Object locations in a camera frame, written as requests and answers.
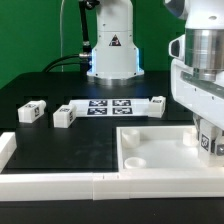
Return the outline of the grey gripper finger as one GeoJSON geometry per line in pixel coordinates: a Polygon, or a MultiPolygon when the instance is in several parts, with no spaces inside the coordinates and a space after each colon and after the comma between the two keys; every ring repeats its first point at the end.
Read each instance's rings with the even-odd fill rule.
{"type": "Polygon", "coordinates": [[[201,117],[193,113],[193,122],[197,131],[197,140],[199,140],[200,138],[200,120],[201,120],[201,117]]]}
{"type": "Polygon", "coordinates": [[[224,133],[222,130],[217,131],[214,153],[216,156],[224,156],[224,133]]]}

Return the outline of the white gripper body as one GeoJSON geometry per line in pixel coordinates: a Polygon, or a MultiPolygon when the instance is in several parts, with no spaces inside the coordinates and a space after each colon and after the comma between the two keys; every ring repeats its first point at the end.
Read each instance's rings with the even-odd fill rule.
{"type": "Polygon", "coordinates": [[[169,43],[175,101],[224,130],[224,0],[163,0],[185,21],[169,43]]]}

